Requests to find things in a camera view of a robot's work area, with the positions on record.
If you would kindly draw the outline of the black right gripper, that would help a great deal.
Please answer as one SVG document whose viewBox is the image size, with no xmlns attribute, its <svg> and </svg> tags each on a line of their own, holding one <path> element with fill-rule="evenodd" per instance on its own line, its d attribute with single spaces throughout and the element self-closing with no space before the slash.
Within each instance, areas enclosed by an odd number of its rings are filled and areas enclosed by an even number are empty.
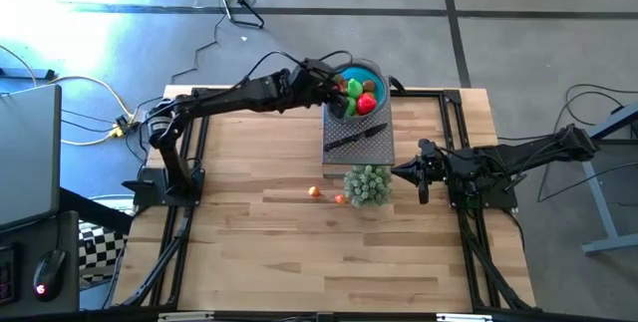
<svg viewBox="0 0 638 322">
<path fill-rule="evenodd" d="M 433 181 L 443 181 L 447 177 L 446 157 L 439 147 L 427 139 L 418 142 L 419 156 L 391 168 L 391 174 L 410 182 L 418 189 L 420 204 L 430 200 L 429 186 Z"/>
</svg>

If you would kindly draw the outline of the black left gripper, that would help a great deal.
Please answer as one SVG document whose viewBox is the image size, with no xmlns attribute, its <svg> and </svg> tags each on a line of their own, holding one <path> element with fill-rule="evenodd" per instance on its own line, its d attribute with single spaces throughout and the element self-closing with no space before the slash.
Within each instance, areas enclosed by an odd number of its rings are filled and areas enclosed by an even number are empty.
<svg viewBox="0 0 638 322">
<path fill-rule="evenodd" d="M 312 68 L 297 66 L 288 77 L 290 108 L 328 104 L 329 112 L 338 120 L 343 119 L 349 108 L 347 82 L 335 79 L 337 73 L 332 68 Z"/>
</svg>

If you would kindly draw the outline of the red plastic bell pepper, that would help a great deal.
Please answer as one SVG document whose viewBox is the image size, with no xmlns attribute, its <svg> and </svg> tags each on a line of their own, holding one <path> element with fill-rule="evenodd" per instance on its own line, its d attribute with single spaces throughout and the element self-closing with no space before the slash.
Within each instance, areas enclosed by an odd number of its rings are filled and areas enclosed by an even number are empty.
<svg viewBox="0 0 638 322">
<path fill-rule="evenodd" d="M 357 114 L 366 116 L 377 108 L 377 99 L 371 92 L 365 92 L 357 98 Z"/>
</svg>

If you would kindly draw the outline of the green plant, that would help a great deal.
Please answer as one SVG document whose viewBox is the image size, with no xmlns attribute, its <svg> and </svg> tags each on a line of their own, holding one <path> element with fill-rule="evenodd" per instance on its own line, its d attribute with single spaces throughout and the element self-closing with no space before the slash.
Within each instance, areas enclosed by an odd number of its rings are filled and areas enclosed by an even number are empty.
<svg viewBox="0 0 638 322">
<path fill-rule="evenodd" d="M 356 207 L 382 206 L 389 202 L 391 172 L 381 165 L 354 165 L 344 176 L 345 197 Z"/>
</svg>

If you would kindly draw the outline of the black kitchen knife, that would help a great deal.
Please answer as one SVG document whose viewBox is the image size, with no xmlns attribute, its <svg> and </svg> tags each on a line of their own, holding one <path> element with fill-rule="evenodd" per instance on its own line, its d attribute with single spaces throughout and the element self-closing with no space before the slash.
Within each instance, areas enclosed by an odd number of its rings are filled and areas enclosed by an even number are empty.
<svg viewBox="0 0 638 322">
<path fill-rule="evenodd" d="M 358 141 L 360 141 L 362 139 L 371 138 L 374 135 L 382 132 L 387 126 L 388 126 L 388 123 L 379 124 L 379 125 L 376 125 L 376 126 L 374 126 L 372 128 L 369 128 L 369 129 L 367 129 L 367 130 L 365 130 L 365 131 L 363 131 L 361 133 L 357 133 L 357 134 L 342 138 L 340 140 L 328 143 L 328 144 L 326 144 L 323 147 L 323 151 L 324 152 L 330 152 L 330 151 L 332 151 L 334 149 L 337 149 L 337 148 L 342 147 L 342 146 L 346 146 L 346 145 L 351 144 L 351 143 L 358 142 Z"/>
</svg>

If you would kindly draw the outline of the blue collapsible bowl grey rim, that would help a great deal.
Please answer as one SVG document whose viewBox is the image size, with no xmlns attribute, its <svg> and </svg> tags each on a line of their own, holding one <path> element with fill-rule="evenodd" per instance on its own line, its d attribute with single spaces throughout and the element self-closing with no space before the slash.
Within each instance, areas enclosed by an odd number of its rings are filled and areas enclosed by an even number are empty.
<svg viewBox="0 0 638 322">
<path fill-rule="evenodd" d="M 359 116 L 357 113 L 352 117 L 345 116 L 343 119 L 336 119 L 329 112 L 329 105 L 323 108 L 323 118 L 326 122 L 338 123 L 341 125 L 374 125 L 389 123 L 390 113 L 390 85 L 388 80 L 382 75 L 380 68 L 372 61 L 366 59 L 355 59 L 352 63 L 345 63 L 336 68 L 341 78 L 348 82 L 356 79 L 361 84 L 367 80 L 376 83 L 376 91 L 373 93 L 377 99 L 377 108 L 366 116 Z"/>
</svg>

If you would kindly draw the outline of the grey perforated metal stand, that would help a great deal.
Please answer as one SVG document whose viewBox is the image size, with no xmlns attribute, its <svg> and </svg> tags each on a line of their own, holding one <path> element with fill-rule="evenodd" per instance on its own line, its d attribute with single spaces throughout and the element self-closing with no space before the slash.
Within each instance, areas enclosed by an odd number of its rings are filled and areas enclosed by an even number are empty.
<svg viewBox="0 0 638 322">
<path fill-rule="evenodd" d="M 343 140 L 379 128 L 371 137 L 363 136 L 356 142 L 321 152 L 322 174 L 326 178 L 341 178 L 353 165 L 395 164 L 392 113 L 385 107 L 374 115 L 336 119 L 327 109 L 322 113 L 322 145 Z"/>
</svg>

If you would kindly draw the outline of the power strip yellow plug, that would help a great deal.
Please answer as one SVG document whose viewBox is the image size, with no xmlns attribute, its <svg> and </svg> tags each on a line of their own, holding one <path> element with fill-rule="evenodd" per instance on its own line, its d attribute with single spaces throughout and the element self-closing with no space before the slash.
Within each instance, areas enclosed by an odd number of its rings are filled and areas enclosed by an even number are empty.
<svg viewBox="0 0 638 322">
<path fill-rule="evenodd" d="M 115 119 L 112 129 L 109 131 L 110 138 L 124 137 L 131 129 L 132 123 L 129 116 L 119 116 Z"/>
</svg>

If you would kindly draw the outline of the black-white checkered board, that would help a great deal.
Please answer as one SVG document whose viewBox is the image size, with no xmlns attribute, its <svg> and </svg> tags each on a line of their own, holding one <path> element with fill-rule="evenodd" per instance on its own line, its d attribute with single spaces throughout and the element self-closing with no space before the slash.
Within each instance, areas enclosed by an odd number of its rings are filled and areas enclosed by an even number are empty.
<svg viewBox="0 0 638 322">
<path fill-rule="evenodd" d="M 80 286 L 90 287 L 111 279 L 128 236 L 85 221 L 79 227 Z"/>
</svg>

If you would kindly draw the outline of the grey laptop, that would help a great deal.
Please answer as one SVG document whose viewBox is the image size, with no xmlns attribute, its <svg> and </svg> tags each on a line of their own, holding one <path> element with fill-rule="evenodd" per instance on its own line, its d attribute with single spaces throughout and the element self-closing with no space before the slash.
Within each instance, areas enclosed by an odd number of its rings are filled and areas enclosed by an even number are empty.
<svg viewBox="0 0 638 322">
<path fill-rule="evenodd" d="M 0 96 L 0 230 L 59 209 L 62 89 Z"/>
</svg>

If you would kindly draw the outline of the black computer mouse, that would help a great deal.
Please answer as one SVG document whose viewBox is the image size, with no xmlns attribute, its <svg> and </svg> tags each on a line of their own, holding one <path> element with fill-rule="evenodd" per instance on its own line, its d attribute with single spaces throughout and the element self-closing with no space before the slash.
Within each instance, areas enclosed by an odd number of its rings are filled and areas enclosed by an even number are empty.
<svg viewBox="0 0 638 322">
<path fill-rule="evenodd" d="M 37 300 L 48 302 L 59 295 L 66 257 L 67 253 L 61 249 L 51 250 L 42 256 L 33 276 L 32 290 Z"/>
</svg>

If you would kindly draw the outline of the black desk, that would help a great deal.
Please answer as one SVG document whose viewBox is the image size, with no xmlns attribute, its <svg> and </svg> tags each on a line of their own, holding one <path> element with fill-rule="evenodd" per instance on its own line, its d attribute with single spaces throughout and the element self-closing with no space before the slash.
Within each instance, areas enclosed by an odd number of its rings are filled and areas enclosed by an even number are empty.
<svg viewBox="0 0 638 322">
<path fill-rule="evenodd" d="M 0 322 L 17 319 L 33 321 L 51 315 L 80 311 L 79 221 L 84 220 L 127 234 L 133 218 L 65 188 L 60 190 L 59 209 L 53 215 L 22 226 L 0 231 L 0 258 L 14 256 L 19 272 L 19 298 L 0 306 Z M 34 271 L 42 256 L 55 249 L 64 250 L 63 285 L 51 301 L 35 298 Z"/>
</svg>

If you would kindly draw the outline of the black keyboard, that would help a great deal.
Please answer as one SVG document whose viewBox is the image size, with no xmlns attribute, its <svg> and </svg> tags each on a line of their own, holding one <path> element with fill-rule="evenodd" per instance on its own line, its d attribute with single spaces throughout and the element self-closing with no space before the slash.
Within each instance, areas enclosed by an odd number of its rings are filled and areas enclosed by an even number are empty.
<svg viewBox="0 0 638 322">
<path fill-rule="evenodd" d="M 14 256 L 0 258 L 0 306 L 19 298 L 19 272 Z"/>
</svg>

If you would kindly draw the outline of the black table frame rails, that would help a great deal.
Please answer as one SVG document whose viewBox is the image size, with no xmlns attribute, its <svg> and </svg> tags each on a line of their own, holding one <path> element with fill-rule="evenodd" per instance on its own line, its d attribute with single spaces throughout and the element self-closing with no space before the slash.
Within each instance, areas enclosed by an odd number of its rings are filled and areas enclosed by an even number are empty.
<svg viewBox="0 0 638 322">
<path fill-rule="evenodd" d="M 181 310 L 468 312 L 473 294 L 488 302 L 447 187 L 434 183 L 420 204 L 395 178 L 386 205 L 337 204 L 343 182 L 322 174 L 322 122 L 313 107 L 205 125 L 181 285 L 166 277 L 161 296 Z"/>
</svg>

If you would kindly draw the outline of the grey desk frame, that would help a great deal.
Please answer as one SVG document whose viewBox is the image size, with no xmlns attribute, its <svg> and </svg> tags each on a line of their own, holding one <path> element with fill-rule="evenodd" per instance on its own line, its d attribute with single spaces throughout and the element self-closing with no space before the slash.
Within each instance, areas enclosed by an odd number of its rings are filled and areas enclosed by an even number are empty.
<svg viewBox="0 0 638 322">
<path fill-rule="evenodd" d="M 589 128 L 587 132 L 592 139 L 602 139 L 625 126 L 630 126 L 637 119 L 638 101 L 621 108 L 616 113 L 613 113 L 603 123 Z M 582 252 L 586 256 L 591 256 L 600 252 L 609 252 L 628 247 L 638 247 L 638 233 L 619 235 L 617 232 L 609 211 L 607 199 L 603 194 L 600 180 L 598 179 L 603 175 L 603 172 L 596 172 L 591 162 L 584 162 L 582 167 L 587 178 L 586 182 L 592 192 L 602 225 L 607 234 L 607 236 L 603 239 L 583 243 L 581 245 Z"/>
</svg>

